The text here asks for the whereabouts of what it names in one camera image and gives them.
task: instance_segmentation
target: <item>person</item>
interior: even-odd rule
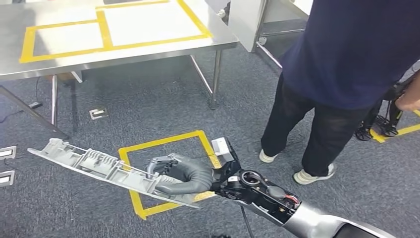
[[[329,179],[332,163],[376,102],[420,58],[420,1],[314,0],[304,33],[281,59],[260,160],[273,162],[315,109],[299,184]],[[420,108],[420,77],[397,101]]]

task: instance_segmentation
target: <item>yellow tape square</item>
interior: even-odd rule
[[[417,116],[420,117],[419,110],[414,110],[413,113],[415,113]],[[408,134],[408,133],[418,131],[418,130],[420,130],[420,124],[408,126],[408,127],[397,130],[398,131],[397,136],[401,136],[401,135]],[[376,131],[374,131],[373,129],[370,129],[370,133],[372,134],[372,138],[378,141],[379,143],[384,143],[385,140],[390,138],[390,137],[386,137],[386,136],[376,133]]]
[[[168,137],[168,138],[149,141],[149,142],[138,144],[138,145],[122,147],[118,150],[118,153],[119,153],[120,158],[127,165],[130,165],[130,160],[128,158],[128,152],[136,151],[136,150],[142,150],[142,149],[146,149],[146,148],[149,148],[149,147],[163,145],[163,144],[167,144],[167,143],[170,143],[170,142],[175,142],[175,141],[184,140],[184,139],[193,138],[193,137],[198,137],[199,138],[201,144],[204,147],[204,150],[206,151],[206,154],[208,155],[208,157],[211,161],[211,164],[215,168],[220,168],[221,167],[220,161],[218,160],[217,156],[214,154],[213,148],[211,147],[210,142],[206,137],[206,134],[202,130],[196,130],[196,131],[192,131],[192,132],[181,134],[181,135],[176,135],[176,136],[172,136],[172,137]],[[177,208],[177,207],[180,206],[180,205],[175,204],[175,203],[167,202],[167,203],[164,203],[164,204],[161,204],[161,205],[157,205],[157,206],[145,209],[142,205],[140,195],[137,192],[132,191],[132,190],[130,190],[129,193],[130,193],[130,197],[131,197],[131,202],[133,204],[134,212],[143,220],[146,220],[147,216],[150,216],[150,215],[153,215],[153,214],[156,214],[156,213],[161,213],[161,212],[164,212],[164,211],[168,211],[168,210],[171,210],[171,209],[174,209],[174,208]],[[212,196],[214,196],[213,192],[200,193],[195,197],[195,202],[207,199],[207,198],[212,197]]]
[[[156,40],[156,41],[150,41],[150,42],[139,42],[139,43],[133,43],[133,44],[127,44],[127,45],[116,46],[112,43],[108,22],[106,20],[106,16],[104,12],[105,9],[131,7],[131,6],[138,6],[138,5],[150,5],[150,4],[158,4],[158,3],[169,3],[171,1],[175,1],[178,3],[178,5],[184,10],[184,12],[191,19],[191,21],[199,29],[201,34],[194,35],[194,36],[178,37],[178,38],[173,38],[173,39]],[[184,2],[184,0],[143,0],[143,1],[138,1],[138,2],[117,3],[117,4],[110,4],[110,5],[105,5],[105,6],[97,6],[95,10],[96,10],[97,19],[94,19],[94,20],[85,20],[85,21],[77,21],[77,22],[66,22],[66,23],[59,23],[59,24],[27,27],[25,35],[24,35],[24,39],[23,39],[22,54],[19,59],[19,62],[28,63],[28,62],[36,62],[36,61],[43,61],[43,60],[52,60],[52,59],[61,58],[61,57],[78,56],[78,55],[91,54],[91,53],[107,52],[107,51],[122,50],[122,49],[129,49],[129,48],[143,47],[143,46],[152,46],[152,45],[166,44],[166,43],[175,43],[175,42],[197,40],[197,39],[204,39],[204,38],[212,37],[211,32],[200,21],[200,19],[194,14],[194,12]],[[59,53],[59,54],[34,56],[35,33],[37,30],[69,26],[69,25],[87,24],[87,23],[99,24],[101,37],[103,41],[102,48],[65,52],[65,53]]]

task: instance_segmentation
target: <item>gray plastic part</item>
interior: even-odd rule
[[[182,181],[165,175],[160,176],[158,173],[149,174],[103,152],[93,149],[85,150],[56,138],[51,138],[48,145],[41,151],[32,148],[28,148],[28,151],[83,175],[163,201],[198,208],[192,205],[196,194],[169,195],[155,189],[159,183]]]
[[[221,137],[214,139],[211,141],[211,145],[213,146],[214,154],[216,154],[217,158],[219,161],[221,161],[222,164],[233,160],[226,138]]]

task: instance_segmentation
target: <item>table leg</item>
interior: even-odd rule
[[[283,68],[283,66],[280,64],[280,62],[270,53],[270,51],[267,50],[266,47],[262,46],[260,42],[255,42],[255,44],[261,48],[261,50],[279,67]]]
[[[77,82],[83,83],[82,71],[71,71],[70,73],[77,80]]]
[[[16,97],[12,92],[4,88],[2,85],[0,85],[0,94],[5,95],[7,98],[9,98],[11,101],[16,103],[23,111],[30,114],[32,117],[34,117],[36,120],[38,120],[43,126],[46,128],[58,133],[58,135],[61,138],[69,138],[68,135],[66,135],[64,132],[62,132],[60,129],[58,129],[55,125],[49,123],[47,120],[45,120],[41,115],[39,115],[35,110],[30,108],[26,103],[24,103],[22,100],[20,100],[18,97]]]
[[[213,75],[213,93],[211,94],[210,109],[216,109],[216,96],[219,88],[220,66],[221,66],[222,50],[216,51],[216,59],[214,61]]]
[[[57,92],[58,92],[58,79],[57,75],[52,77],[52,93],[51,93],[51,124],[57,125]]]
[[[204,77],[203,72],[201,71],[200,67],[197,64],[196,59],[194,58],[194,56],[190,56],[191,61],[193,62],[194,68],[196,68],[196,71],[198,73],[198,75],[200,76],[201,81],[203,82],[203,84],[205,85],[208,93],[210,94],[210,96],[213,94],[213,90],[210,88],[209,83],[206,80],[206,77]]]

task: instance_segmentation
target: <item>sneaker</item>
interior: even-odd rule
[[[336,166],[334,164],[330,164],[328,166],[328,175],[323,176],[323,177],[312,176],[312,175],[306,173],[304,170],[301,170],[301,171],[299,171],[299,172],[297,172],[293,175],[293,179],[298,184],[306,185],[306,184],[310,184],[310,183],[313,183],[313,182],[318,181],[318,180],[329,179],[330,177],[332,177],[335,174],[336,170],[337,170]]]
[[[276,156],[277,155],[275,155],[275,156],[268,156],[268,155],[266,155],[264,153],[264,150],[261,150],[261,152],[260,152],[260,160],[263,161],[264,163],[271,163],[271,162],[273,162]]]

